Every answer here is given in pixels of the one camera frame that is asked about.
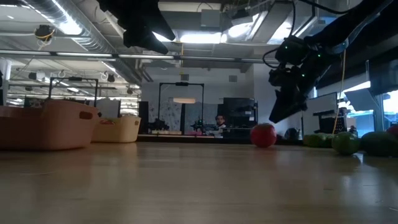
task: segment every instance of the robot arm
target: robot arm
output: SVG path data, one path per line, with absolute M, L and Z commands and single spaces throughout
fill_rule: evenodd
M 269 120 L 278 123 L 307 109 L 307 98 L 313 87 L 326 74 L 368 24 L 394 0 L 363 0 L 347 14 L 337 18 L 317 35 L 303 40 L 294 36 L 285 39 L 275 58 L 280 62 L 270 71 L 269 82 L 279 86 L 277 100 Z

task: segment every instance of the wooden table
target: wooden table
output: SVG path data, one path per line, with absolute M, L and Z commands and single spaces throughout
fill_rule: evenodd
M 1 223 L 397 220 L 397 159 L 294 146 L 148 142 L 0 152 Z

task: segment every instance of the ceiling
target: ceiling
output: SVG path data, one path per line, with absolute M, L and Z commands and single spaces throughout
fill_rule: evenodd
M 112 45 L 119 53 L 133 54 L 136 52 L 142 54 L 157 54 L 150 52 L 139 47 L 127 48 L 123 44 L 123 39 L 118 34 L 117 30 L 111 25 L 106 19 L 105 13 L 102 12 L 98 7 L 96 0 L 72 0 L 72 2 L 79 8 L 81 13 L 91 22 L 93 29 L 97 29 L 99 33 L 105 38 L 110 45 Z M 234 5 L 235 1 L 227 0 L 212 0 L 207 1 L 211 7 L 217 10 L 223 11 L 234 11 L 237 5 Z M 247 1 L 241 2 L 242 7 L 247 6 Z M 192 55 L 192 56 L 204 56 L 204 57 L 235 57 L 235 58 L 261 58 L 264 52 L 272 50 L 277 47 L 283 41 L 286 36 L 286 32 L 289 33 L 290 27 L 284 26 L 284 24 L 291 24 L 292 22 L 292 7 L 290 4 L 273 4 L 274 1 L 250 1 L 249 5 L 253 8 L 250 10 L 251 16 L 256 14 L 264 14 L 264 21 L 259 23 L 259 28 L 254 37 L 249 38 L 250 32 L 253 30 L 255 21 L 250 25 L 249 32 L 239 37 L 229 36 L 229 31 L 226 30 L 223 33 L 228 36 L 226 43 L 222 44 L 174 44 L 171 42 L 164 42 L 166 47 L 169 49 L 169 54 L 172 55 Z M 324 4 L 334 9 L 343 10 L 346 7 L 347 1 L 319 1 L 320 4 Z M 302 2 L 296 4 L 297 15 L 295 31 L 298 30 L 312 15 L 312 8 Z M 162 11 L 167 22 L 176 33 L 177 37 L 181 37 L 189 32 L 209 32 L 207 30 L 201 30 L 200 18 L 201 10 L 209 9 L 207 4 L 201 4 L 198 1 L 185 0 L 185 1 L 163 1 L 159 3 L 159 8 Z M 315 30 L 320 30 L 328 21 L 325 22 L 323 18 L 329 18 L 325 12 L 317 12 L 319 20 L 315 21 L 308 29 L 305 29 L 301 36 L 311 34 Z M 65 38 L 65 34 L 58 30 L 55 37 L 51 40 L 49 45 L 41 47 L 41 42 L 38 41 L 33 31 L 38 28 L 39 25 L 52 25 L 46 18 L 40 15 L 33 9 L 26 7 L 5 7 L 0 6 L 0 44 L 1 49 L 12 49 L 12 50 L 45 50 L 54 52 L 86 52 L 86 50 L 78 45 L 73 39 Z M 11 57 L 12 61 L 12 80 L 11 83 L 15 85 L 44 85 L 45 83 L 40 81 L 29 80 L 28 75 L 30 72 L 43 71 L 47 76 L 58 77 L 58 74 L 63 71 L 66 77 L 69 76 L 80 76 L 85 78 L 98 78 L 101 86 L 114 87 L 114 90 L 101 90 L 100 95 L 108 96 L 126 96 L 127 86 L 129 85 L 124 78 L 116 75 L 116 81 L 114 83 L 107 83 L 104 73 L 113 73 L 112 69 L 106 66 L 103 62 L 97 60 L 82 60 L 73 58 L 32 58 L 32 57 Z M 132 70 L 137 68 L 137 64 L 143 65 L 143 69 L 147 68 L 147 73 L 151 77 L 148 79 L 143 73 L 137 73 L 139 80 L 143 82 L 151 82 L 159 78 L 159 74 L 151 74 L 153 70 L 166 71 L 171 69 L 173 72 L 175 69 L 183 68 L 206 68 L 208 70 L 216 68 L 224 69 L 236 69 L 240 70 L 241 73 L 246 72 L 250 64 L 247 63 L 231 63 L 231 62 L 212 62 L 212 61 L 198 61 L 198 60 L 187 60 L 181 63 L 180 61 L 163 61 L 163 60 L 143 60 L 142 63 L 136 63 L 133 60 L 126 60 L 125 63 Z M 65 89 L 55 90 L 56 94 L 64 94 Z M 93 90 L 87 89 L 88 93 L 80 93 L 80 95 L 90 95 Z M 24 87 L 15 86 L 10 90 L 11 93 L 32 93 L 26 92 Z M 34 90 L 33 94 L 47 94 L 48 90 L 39 88 Z M 141 92 L 134 90 L 134 96 L 139 97 Z

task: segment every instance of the man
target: man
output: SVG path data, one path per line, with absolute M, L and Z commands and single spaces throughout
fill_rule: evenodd
M 216 121 L 218 128 L 226 128 L 224 115 L 217 115 Z

